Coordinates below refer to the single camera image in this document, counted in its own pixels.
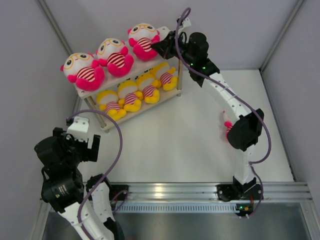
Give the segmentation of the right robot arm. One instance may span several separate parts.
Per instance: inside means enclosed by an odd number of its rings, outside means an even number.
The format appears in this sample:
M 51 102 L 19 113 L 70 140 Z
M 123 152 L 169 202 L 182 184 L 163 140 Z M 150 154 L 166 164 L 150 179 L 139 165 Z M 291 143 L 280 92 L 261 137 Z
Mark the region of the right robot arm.
M 264 117 L 263 111 L 257 109 L 252 112 L 231 94 L 232 90 L 219 68 L 208 57 L 209 44 L 203 33 L 194 32 L 188 41 L 184 41 L 183 36 L 176 37 L 175 32 L 171 31 L 163 40 L 153 43 L 151 48 L 163 59 L 176 57 L 185 61 L 190 67 L 190 77 L 223 109 L 231 123 L 227 141 L 236 150 L 231 187 L 235 196 L 246 198 L 257 182 L 249 162 L 262 132 L 260 120 Z

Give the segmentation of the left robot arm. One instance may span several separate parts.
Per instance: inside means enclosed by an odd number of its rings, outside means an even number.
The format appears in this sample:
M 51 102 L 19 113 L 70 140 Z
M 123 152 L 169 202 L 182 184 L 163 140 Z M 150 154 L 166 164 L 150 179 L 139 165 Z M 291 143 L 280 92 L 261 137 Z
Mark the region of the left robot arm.
M 83 240 L 123 240 L 124 232 L 114 218 L 111 203 L 127 189 L 113 192 L 102 173 L 92 176 L 87 184 L 78 169 L 81 162 L 98 160 L 100 136 L 94 135 L 92 145 L 56 127 L 34 147 L 43 164 L 41 198 L 76 230 Z

